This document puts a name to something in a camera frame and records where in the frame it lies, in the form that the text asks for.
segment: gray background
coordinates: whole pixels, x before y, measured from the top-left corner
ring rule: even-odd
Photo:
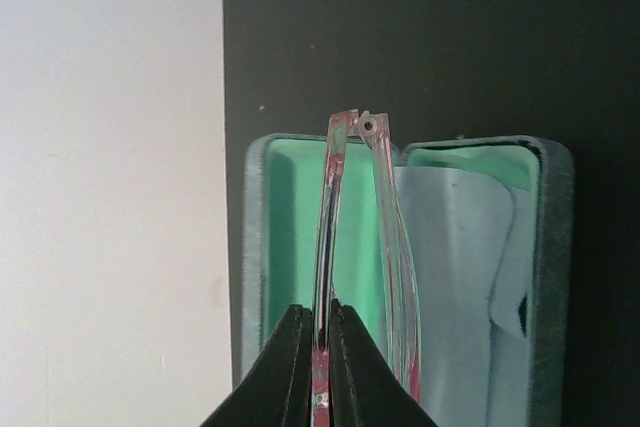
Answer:
[[[388,112],[399,146],[546,137],[577,169],[563,423],[635,425],[639,2],[224,0],[234,337],[254,139],[324,134],[329,114],[350,108]]]

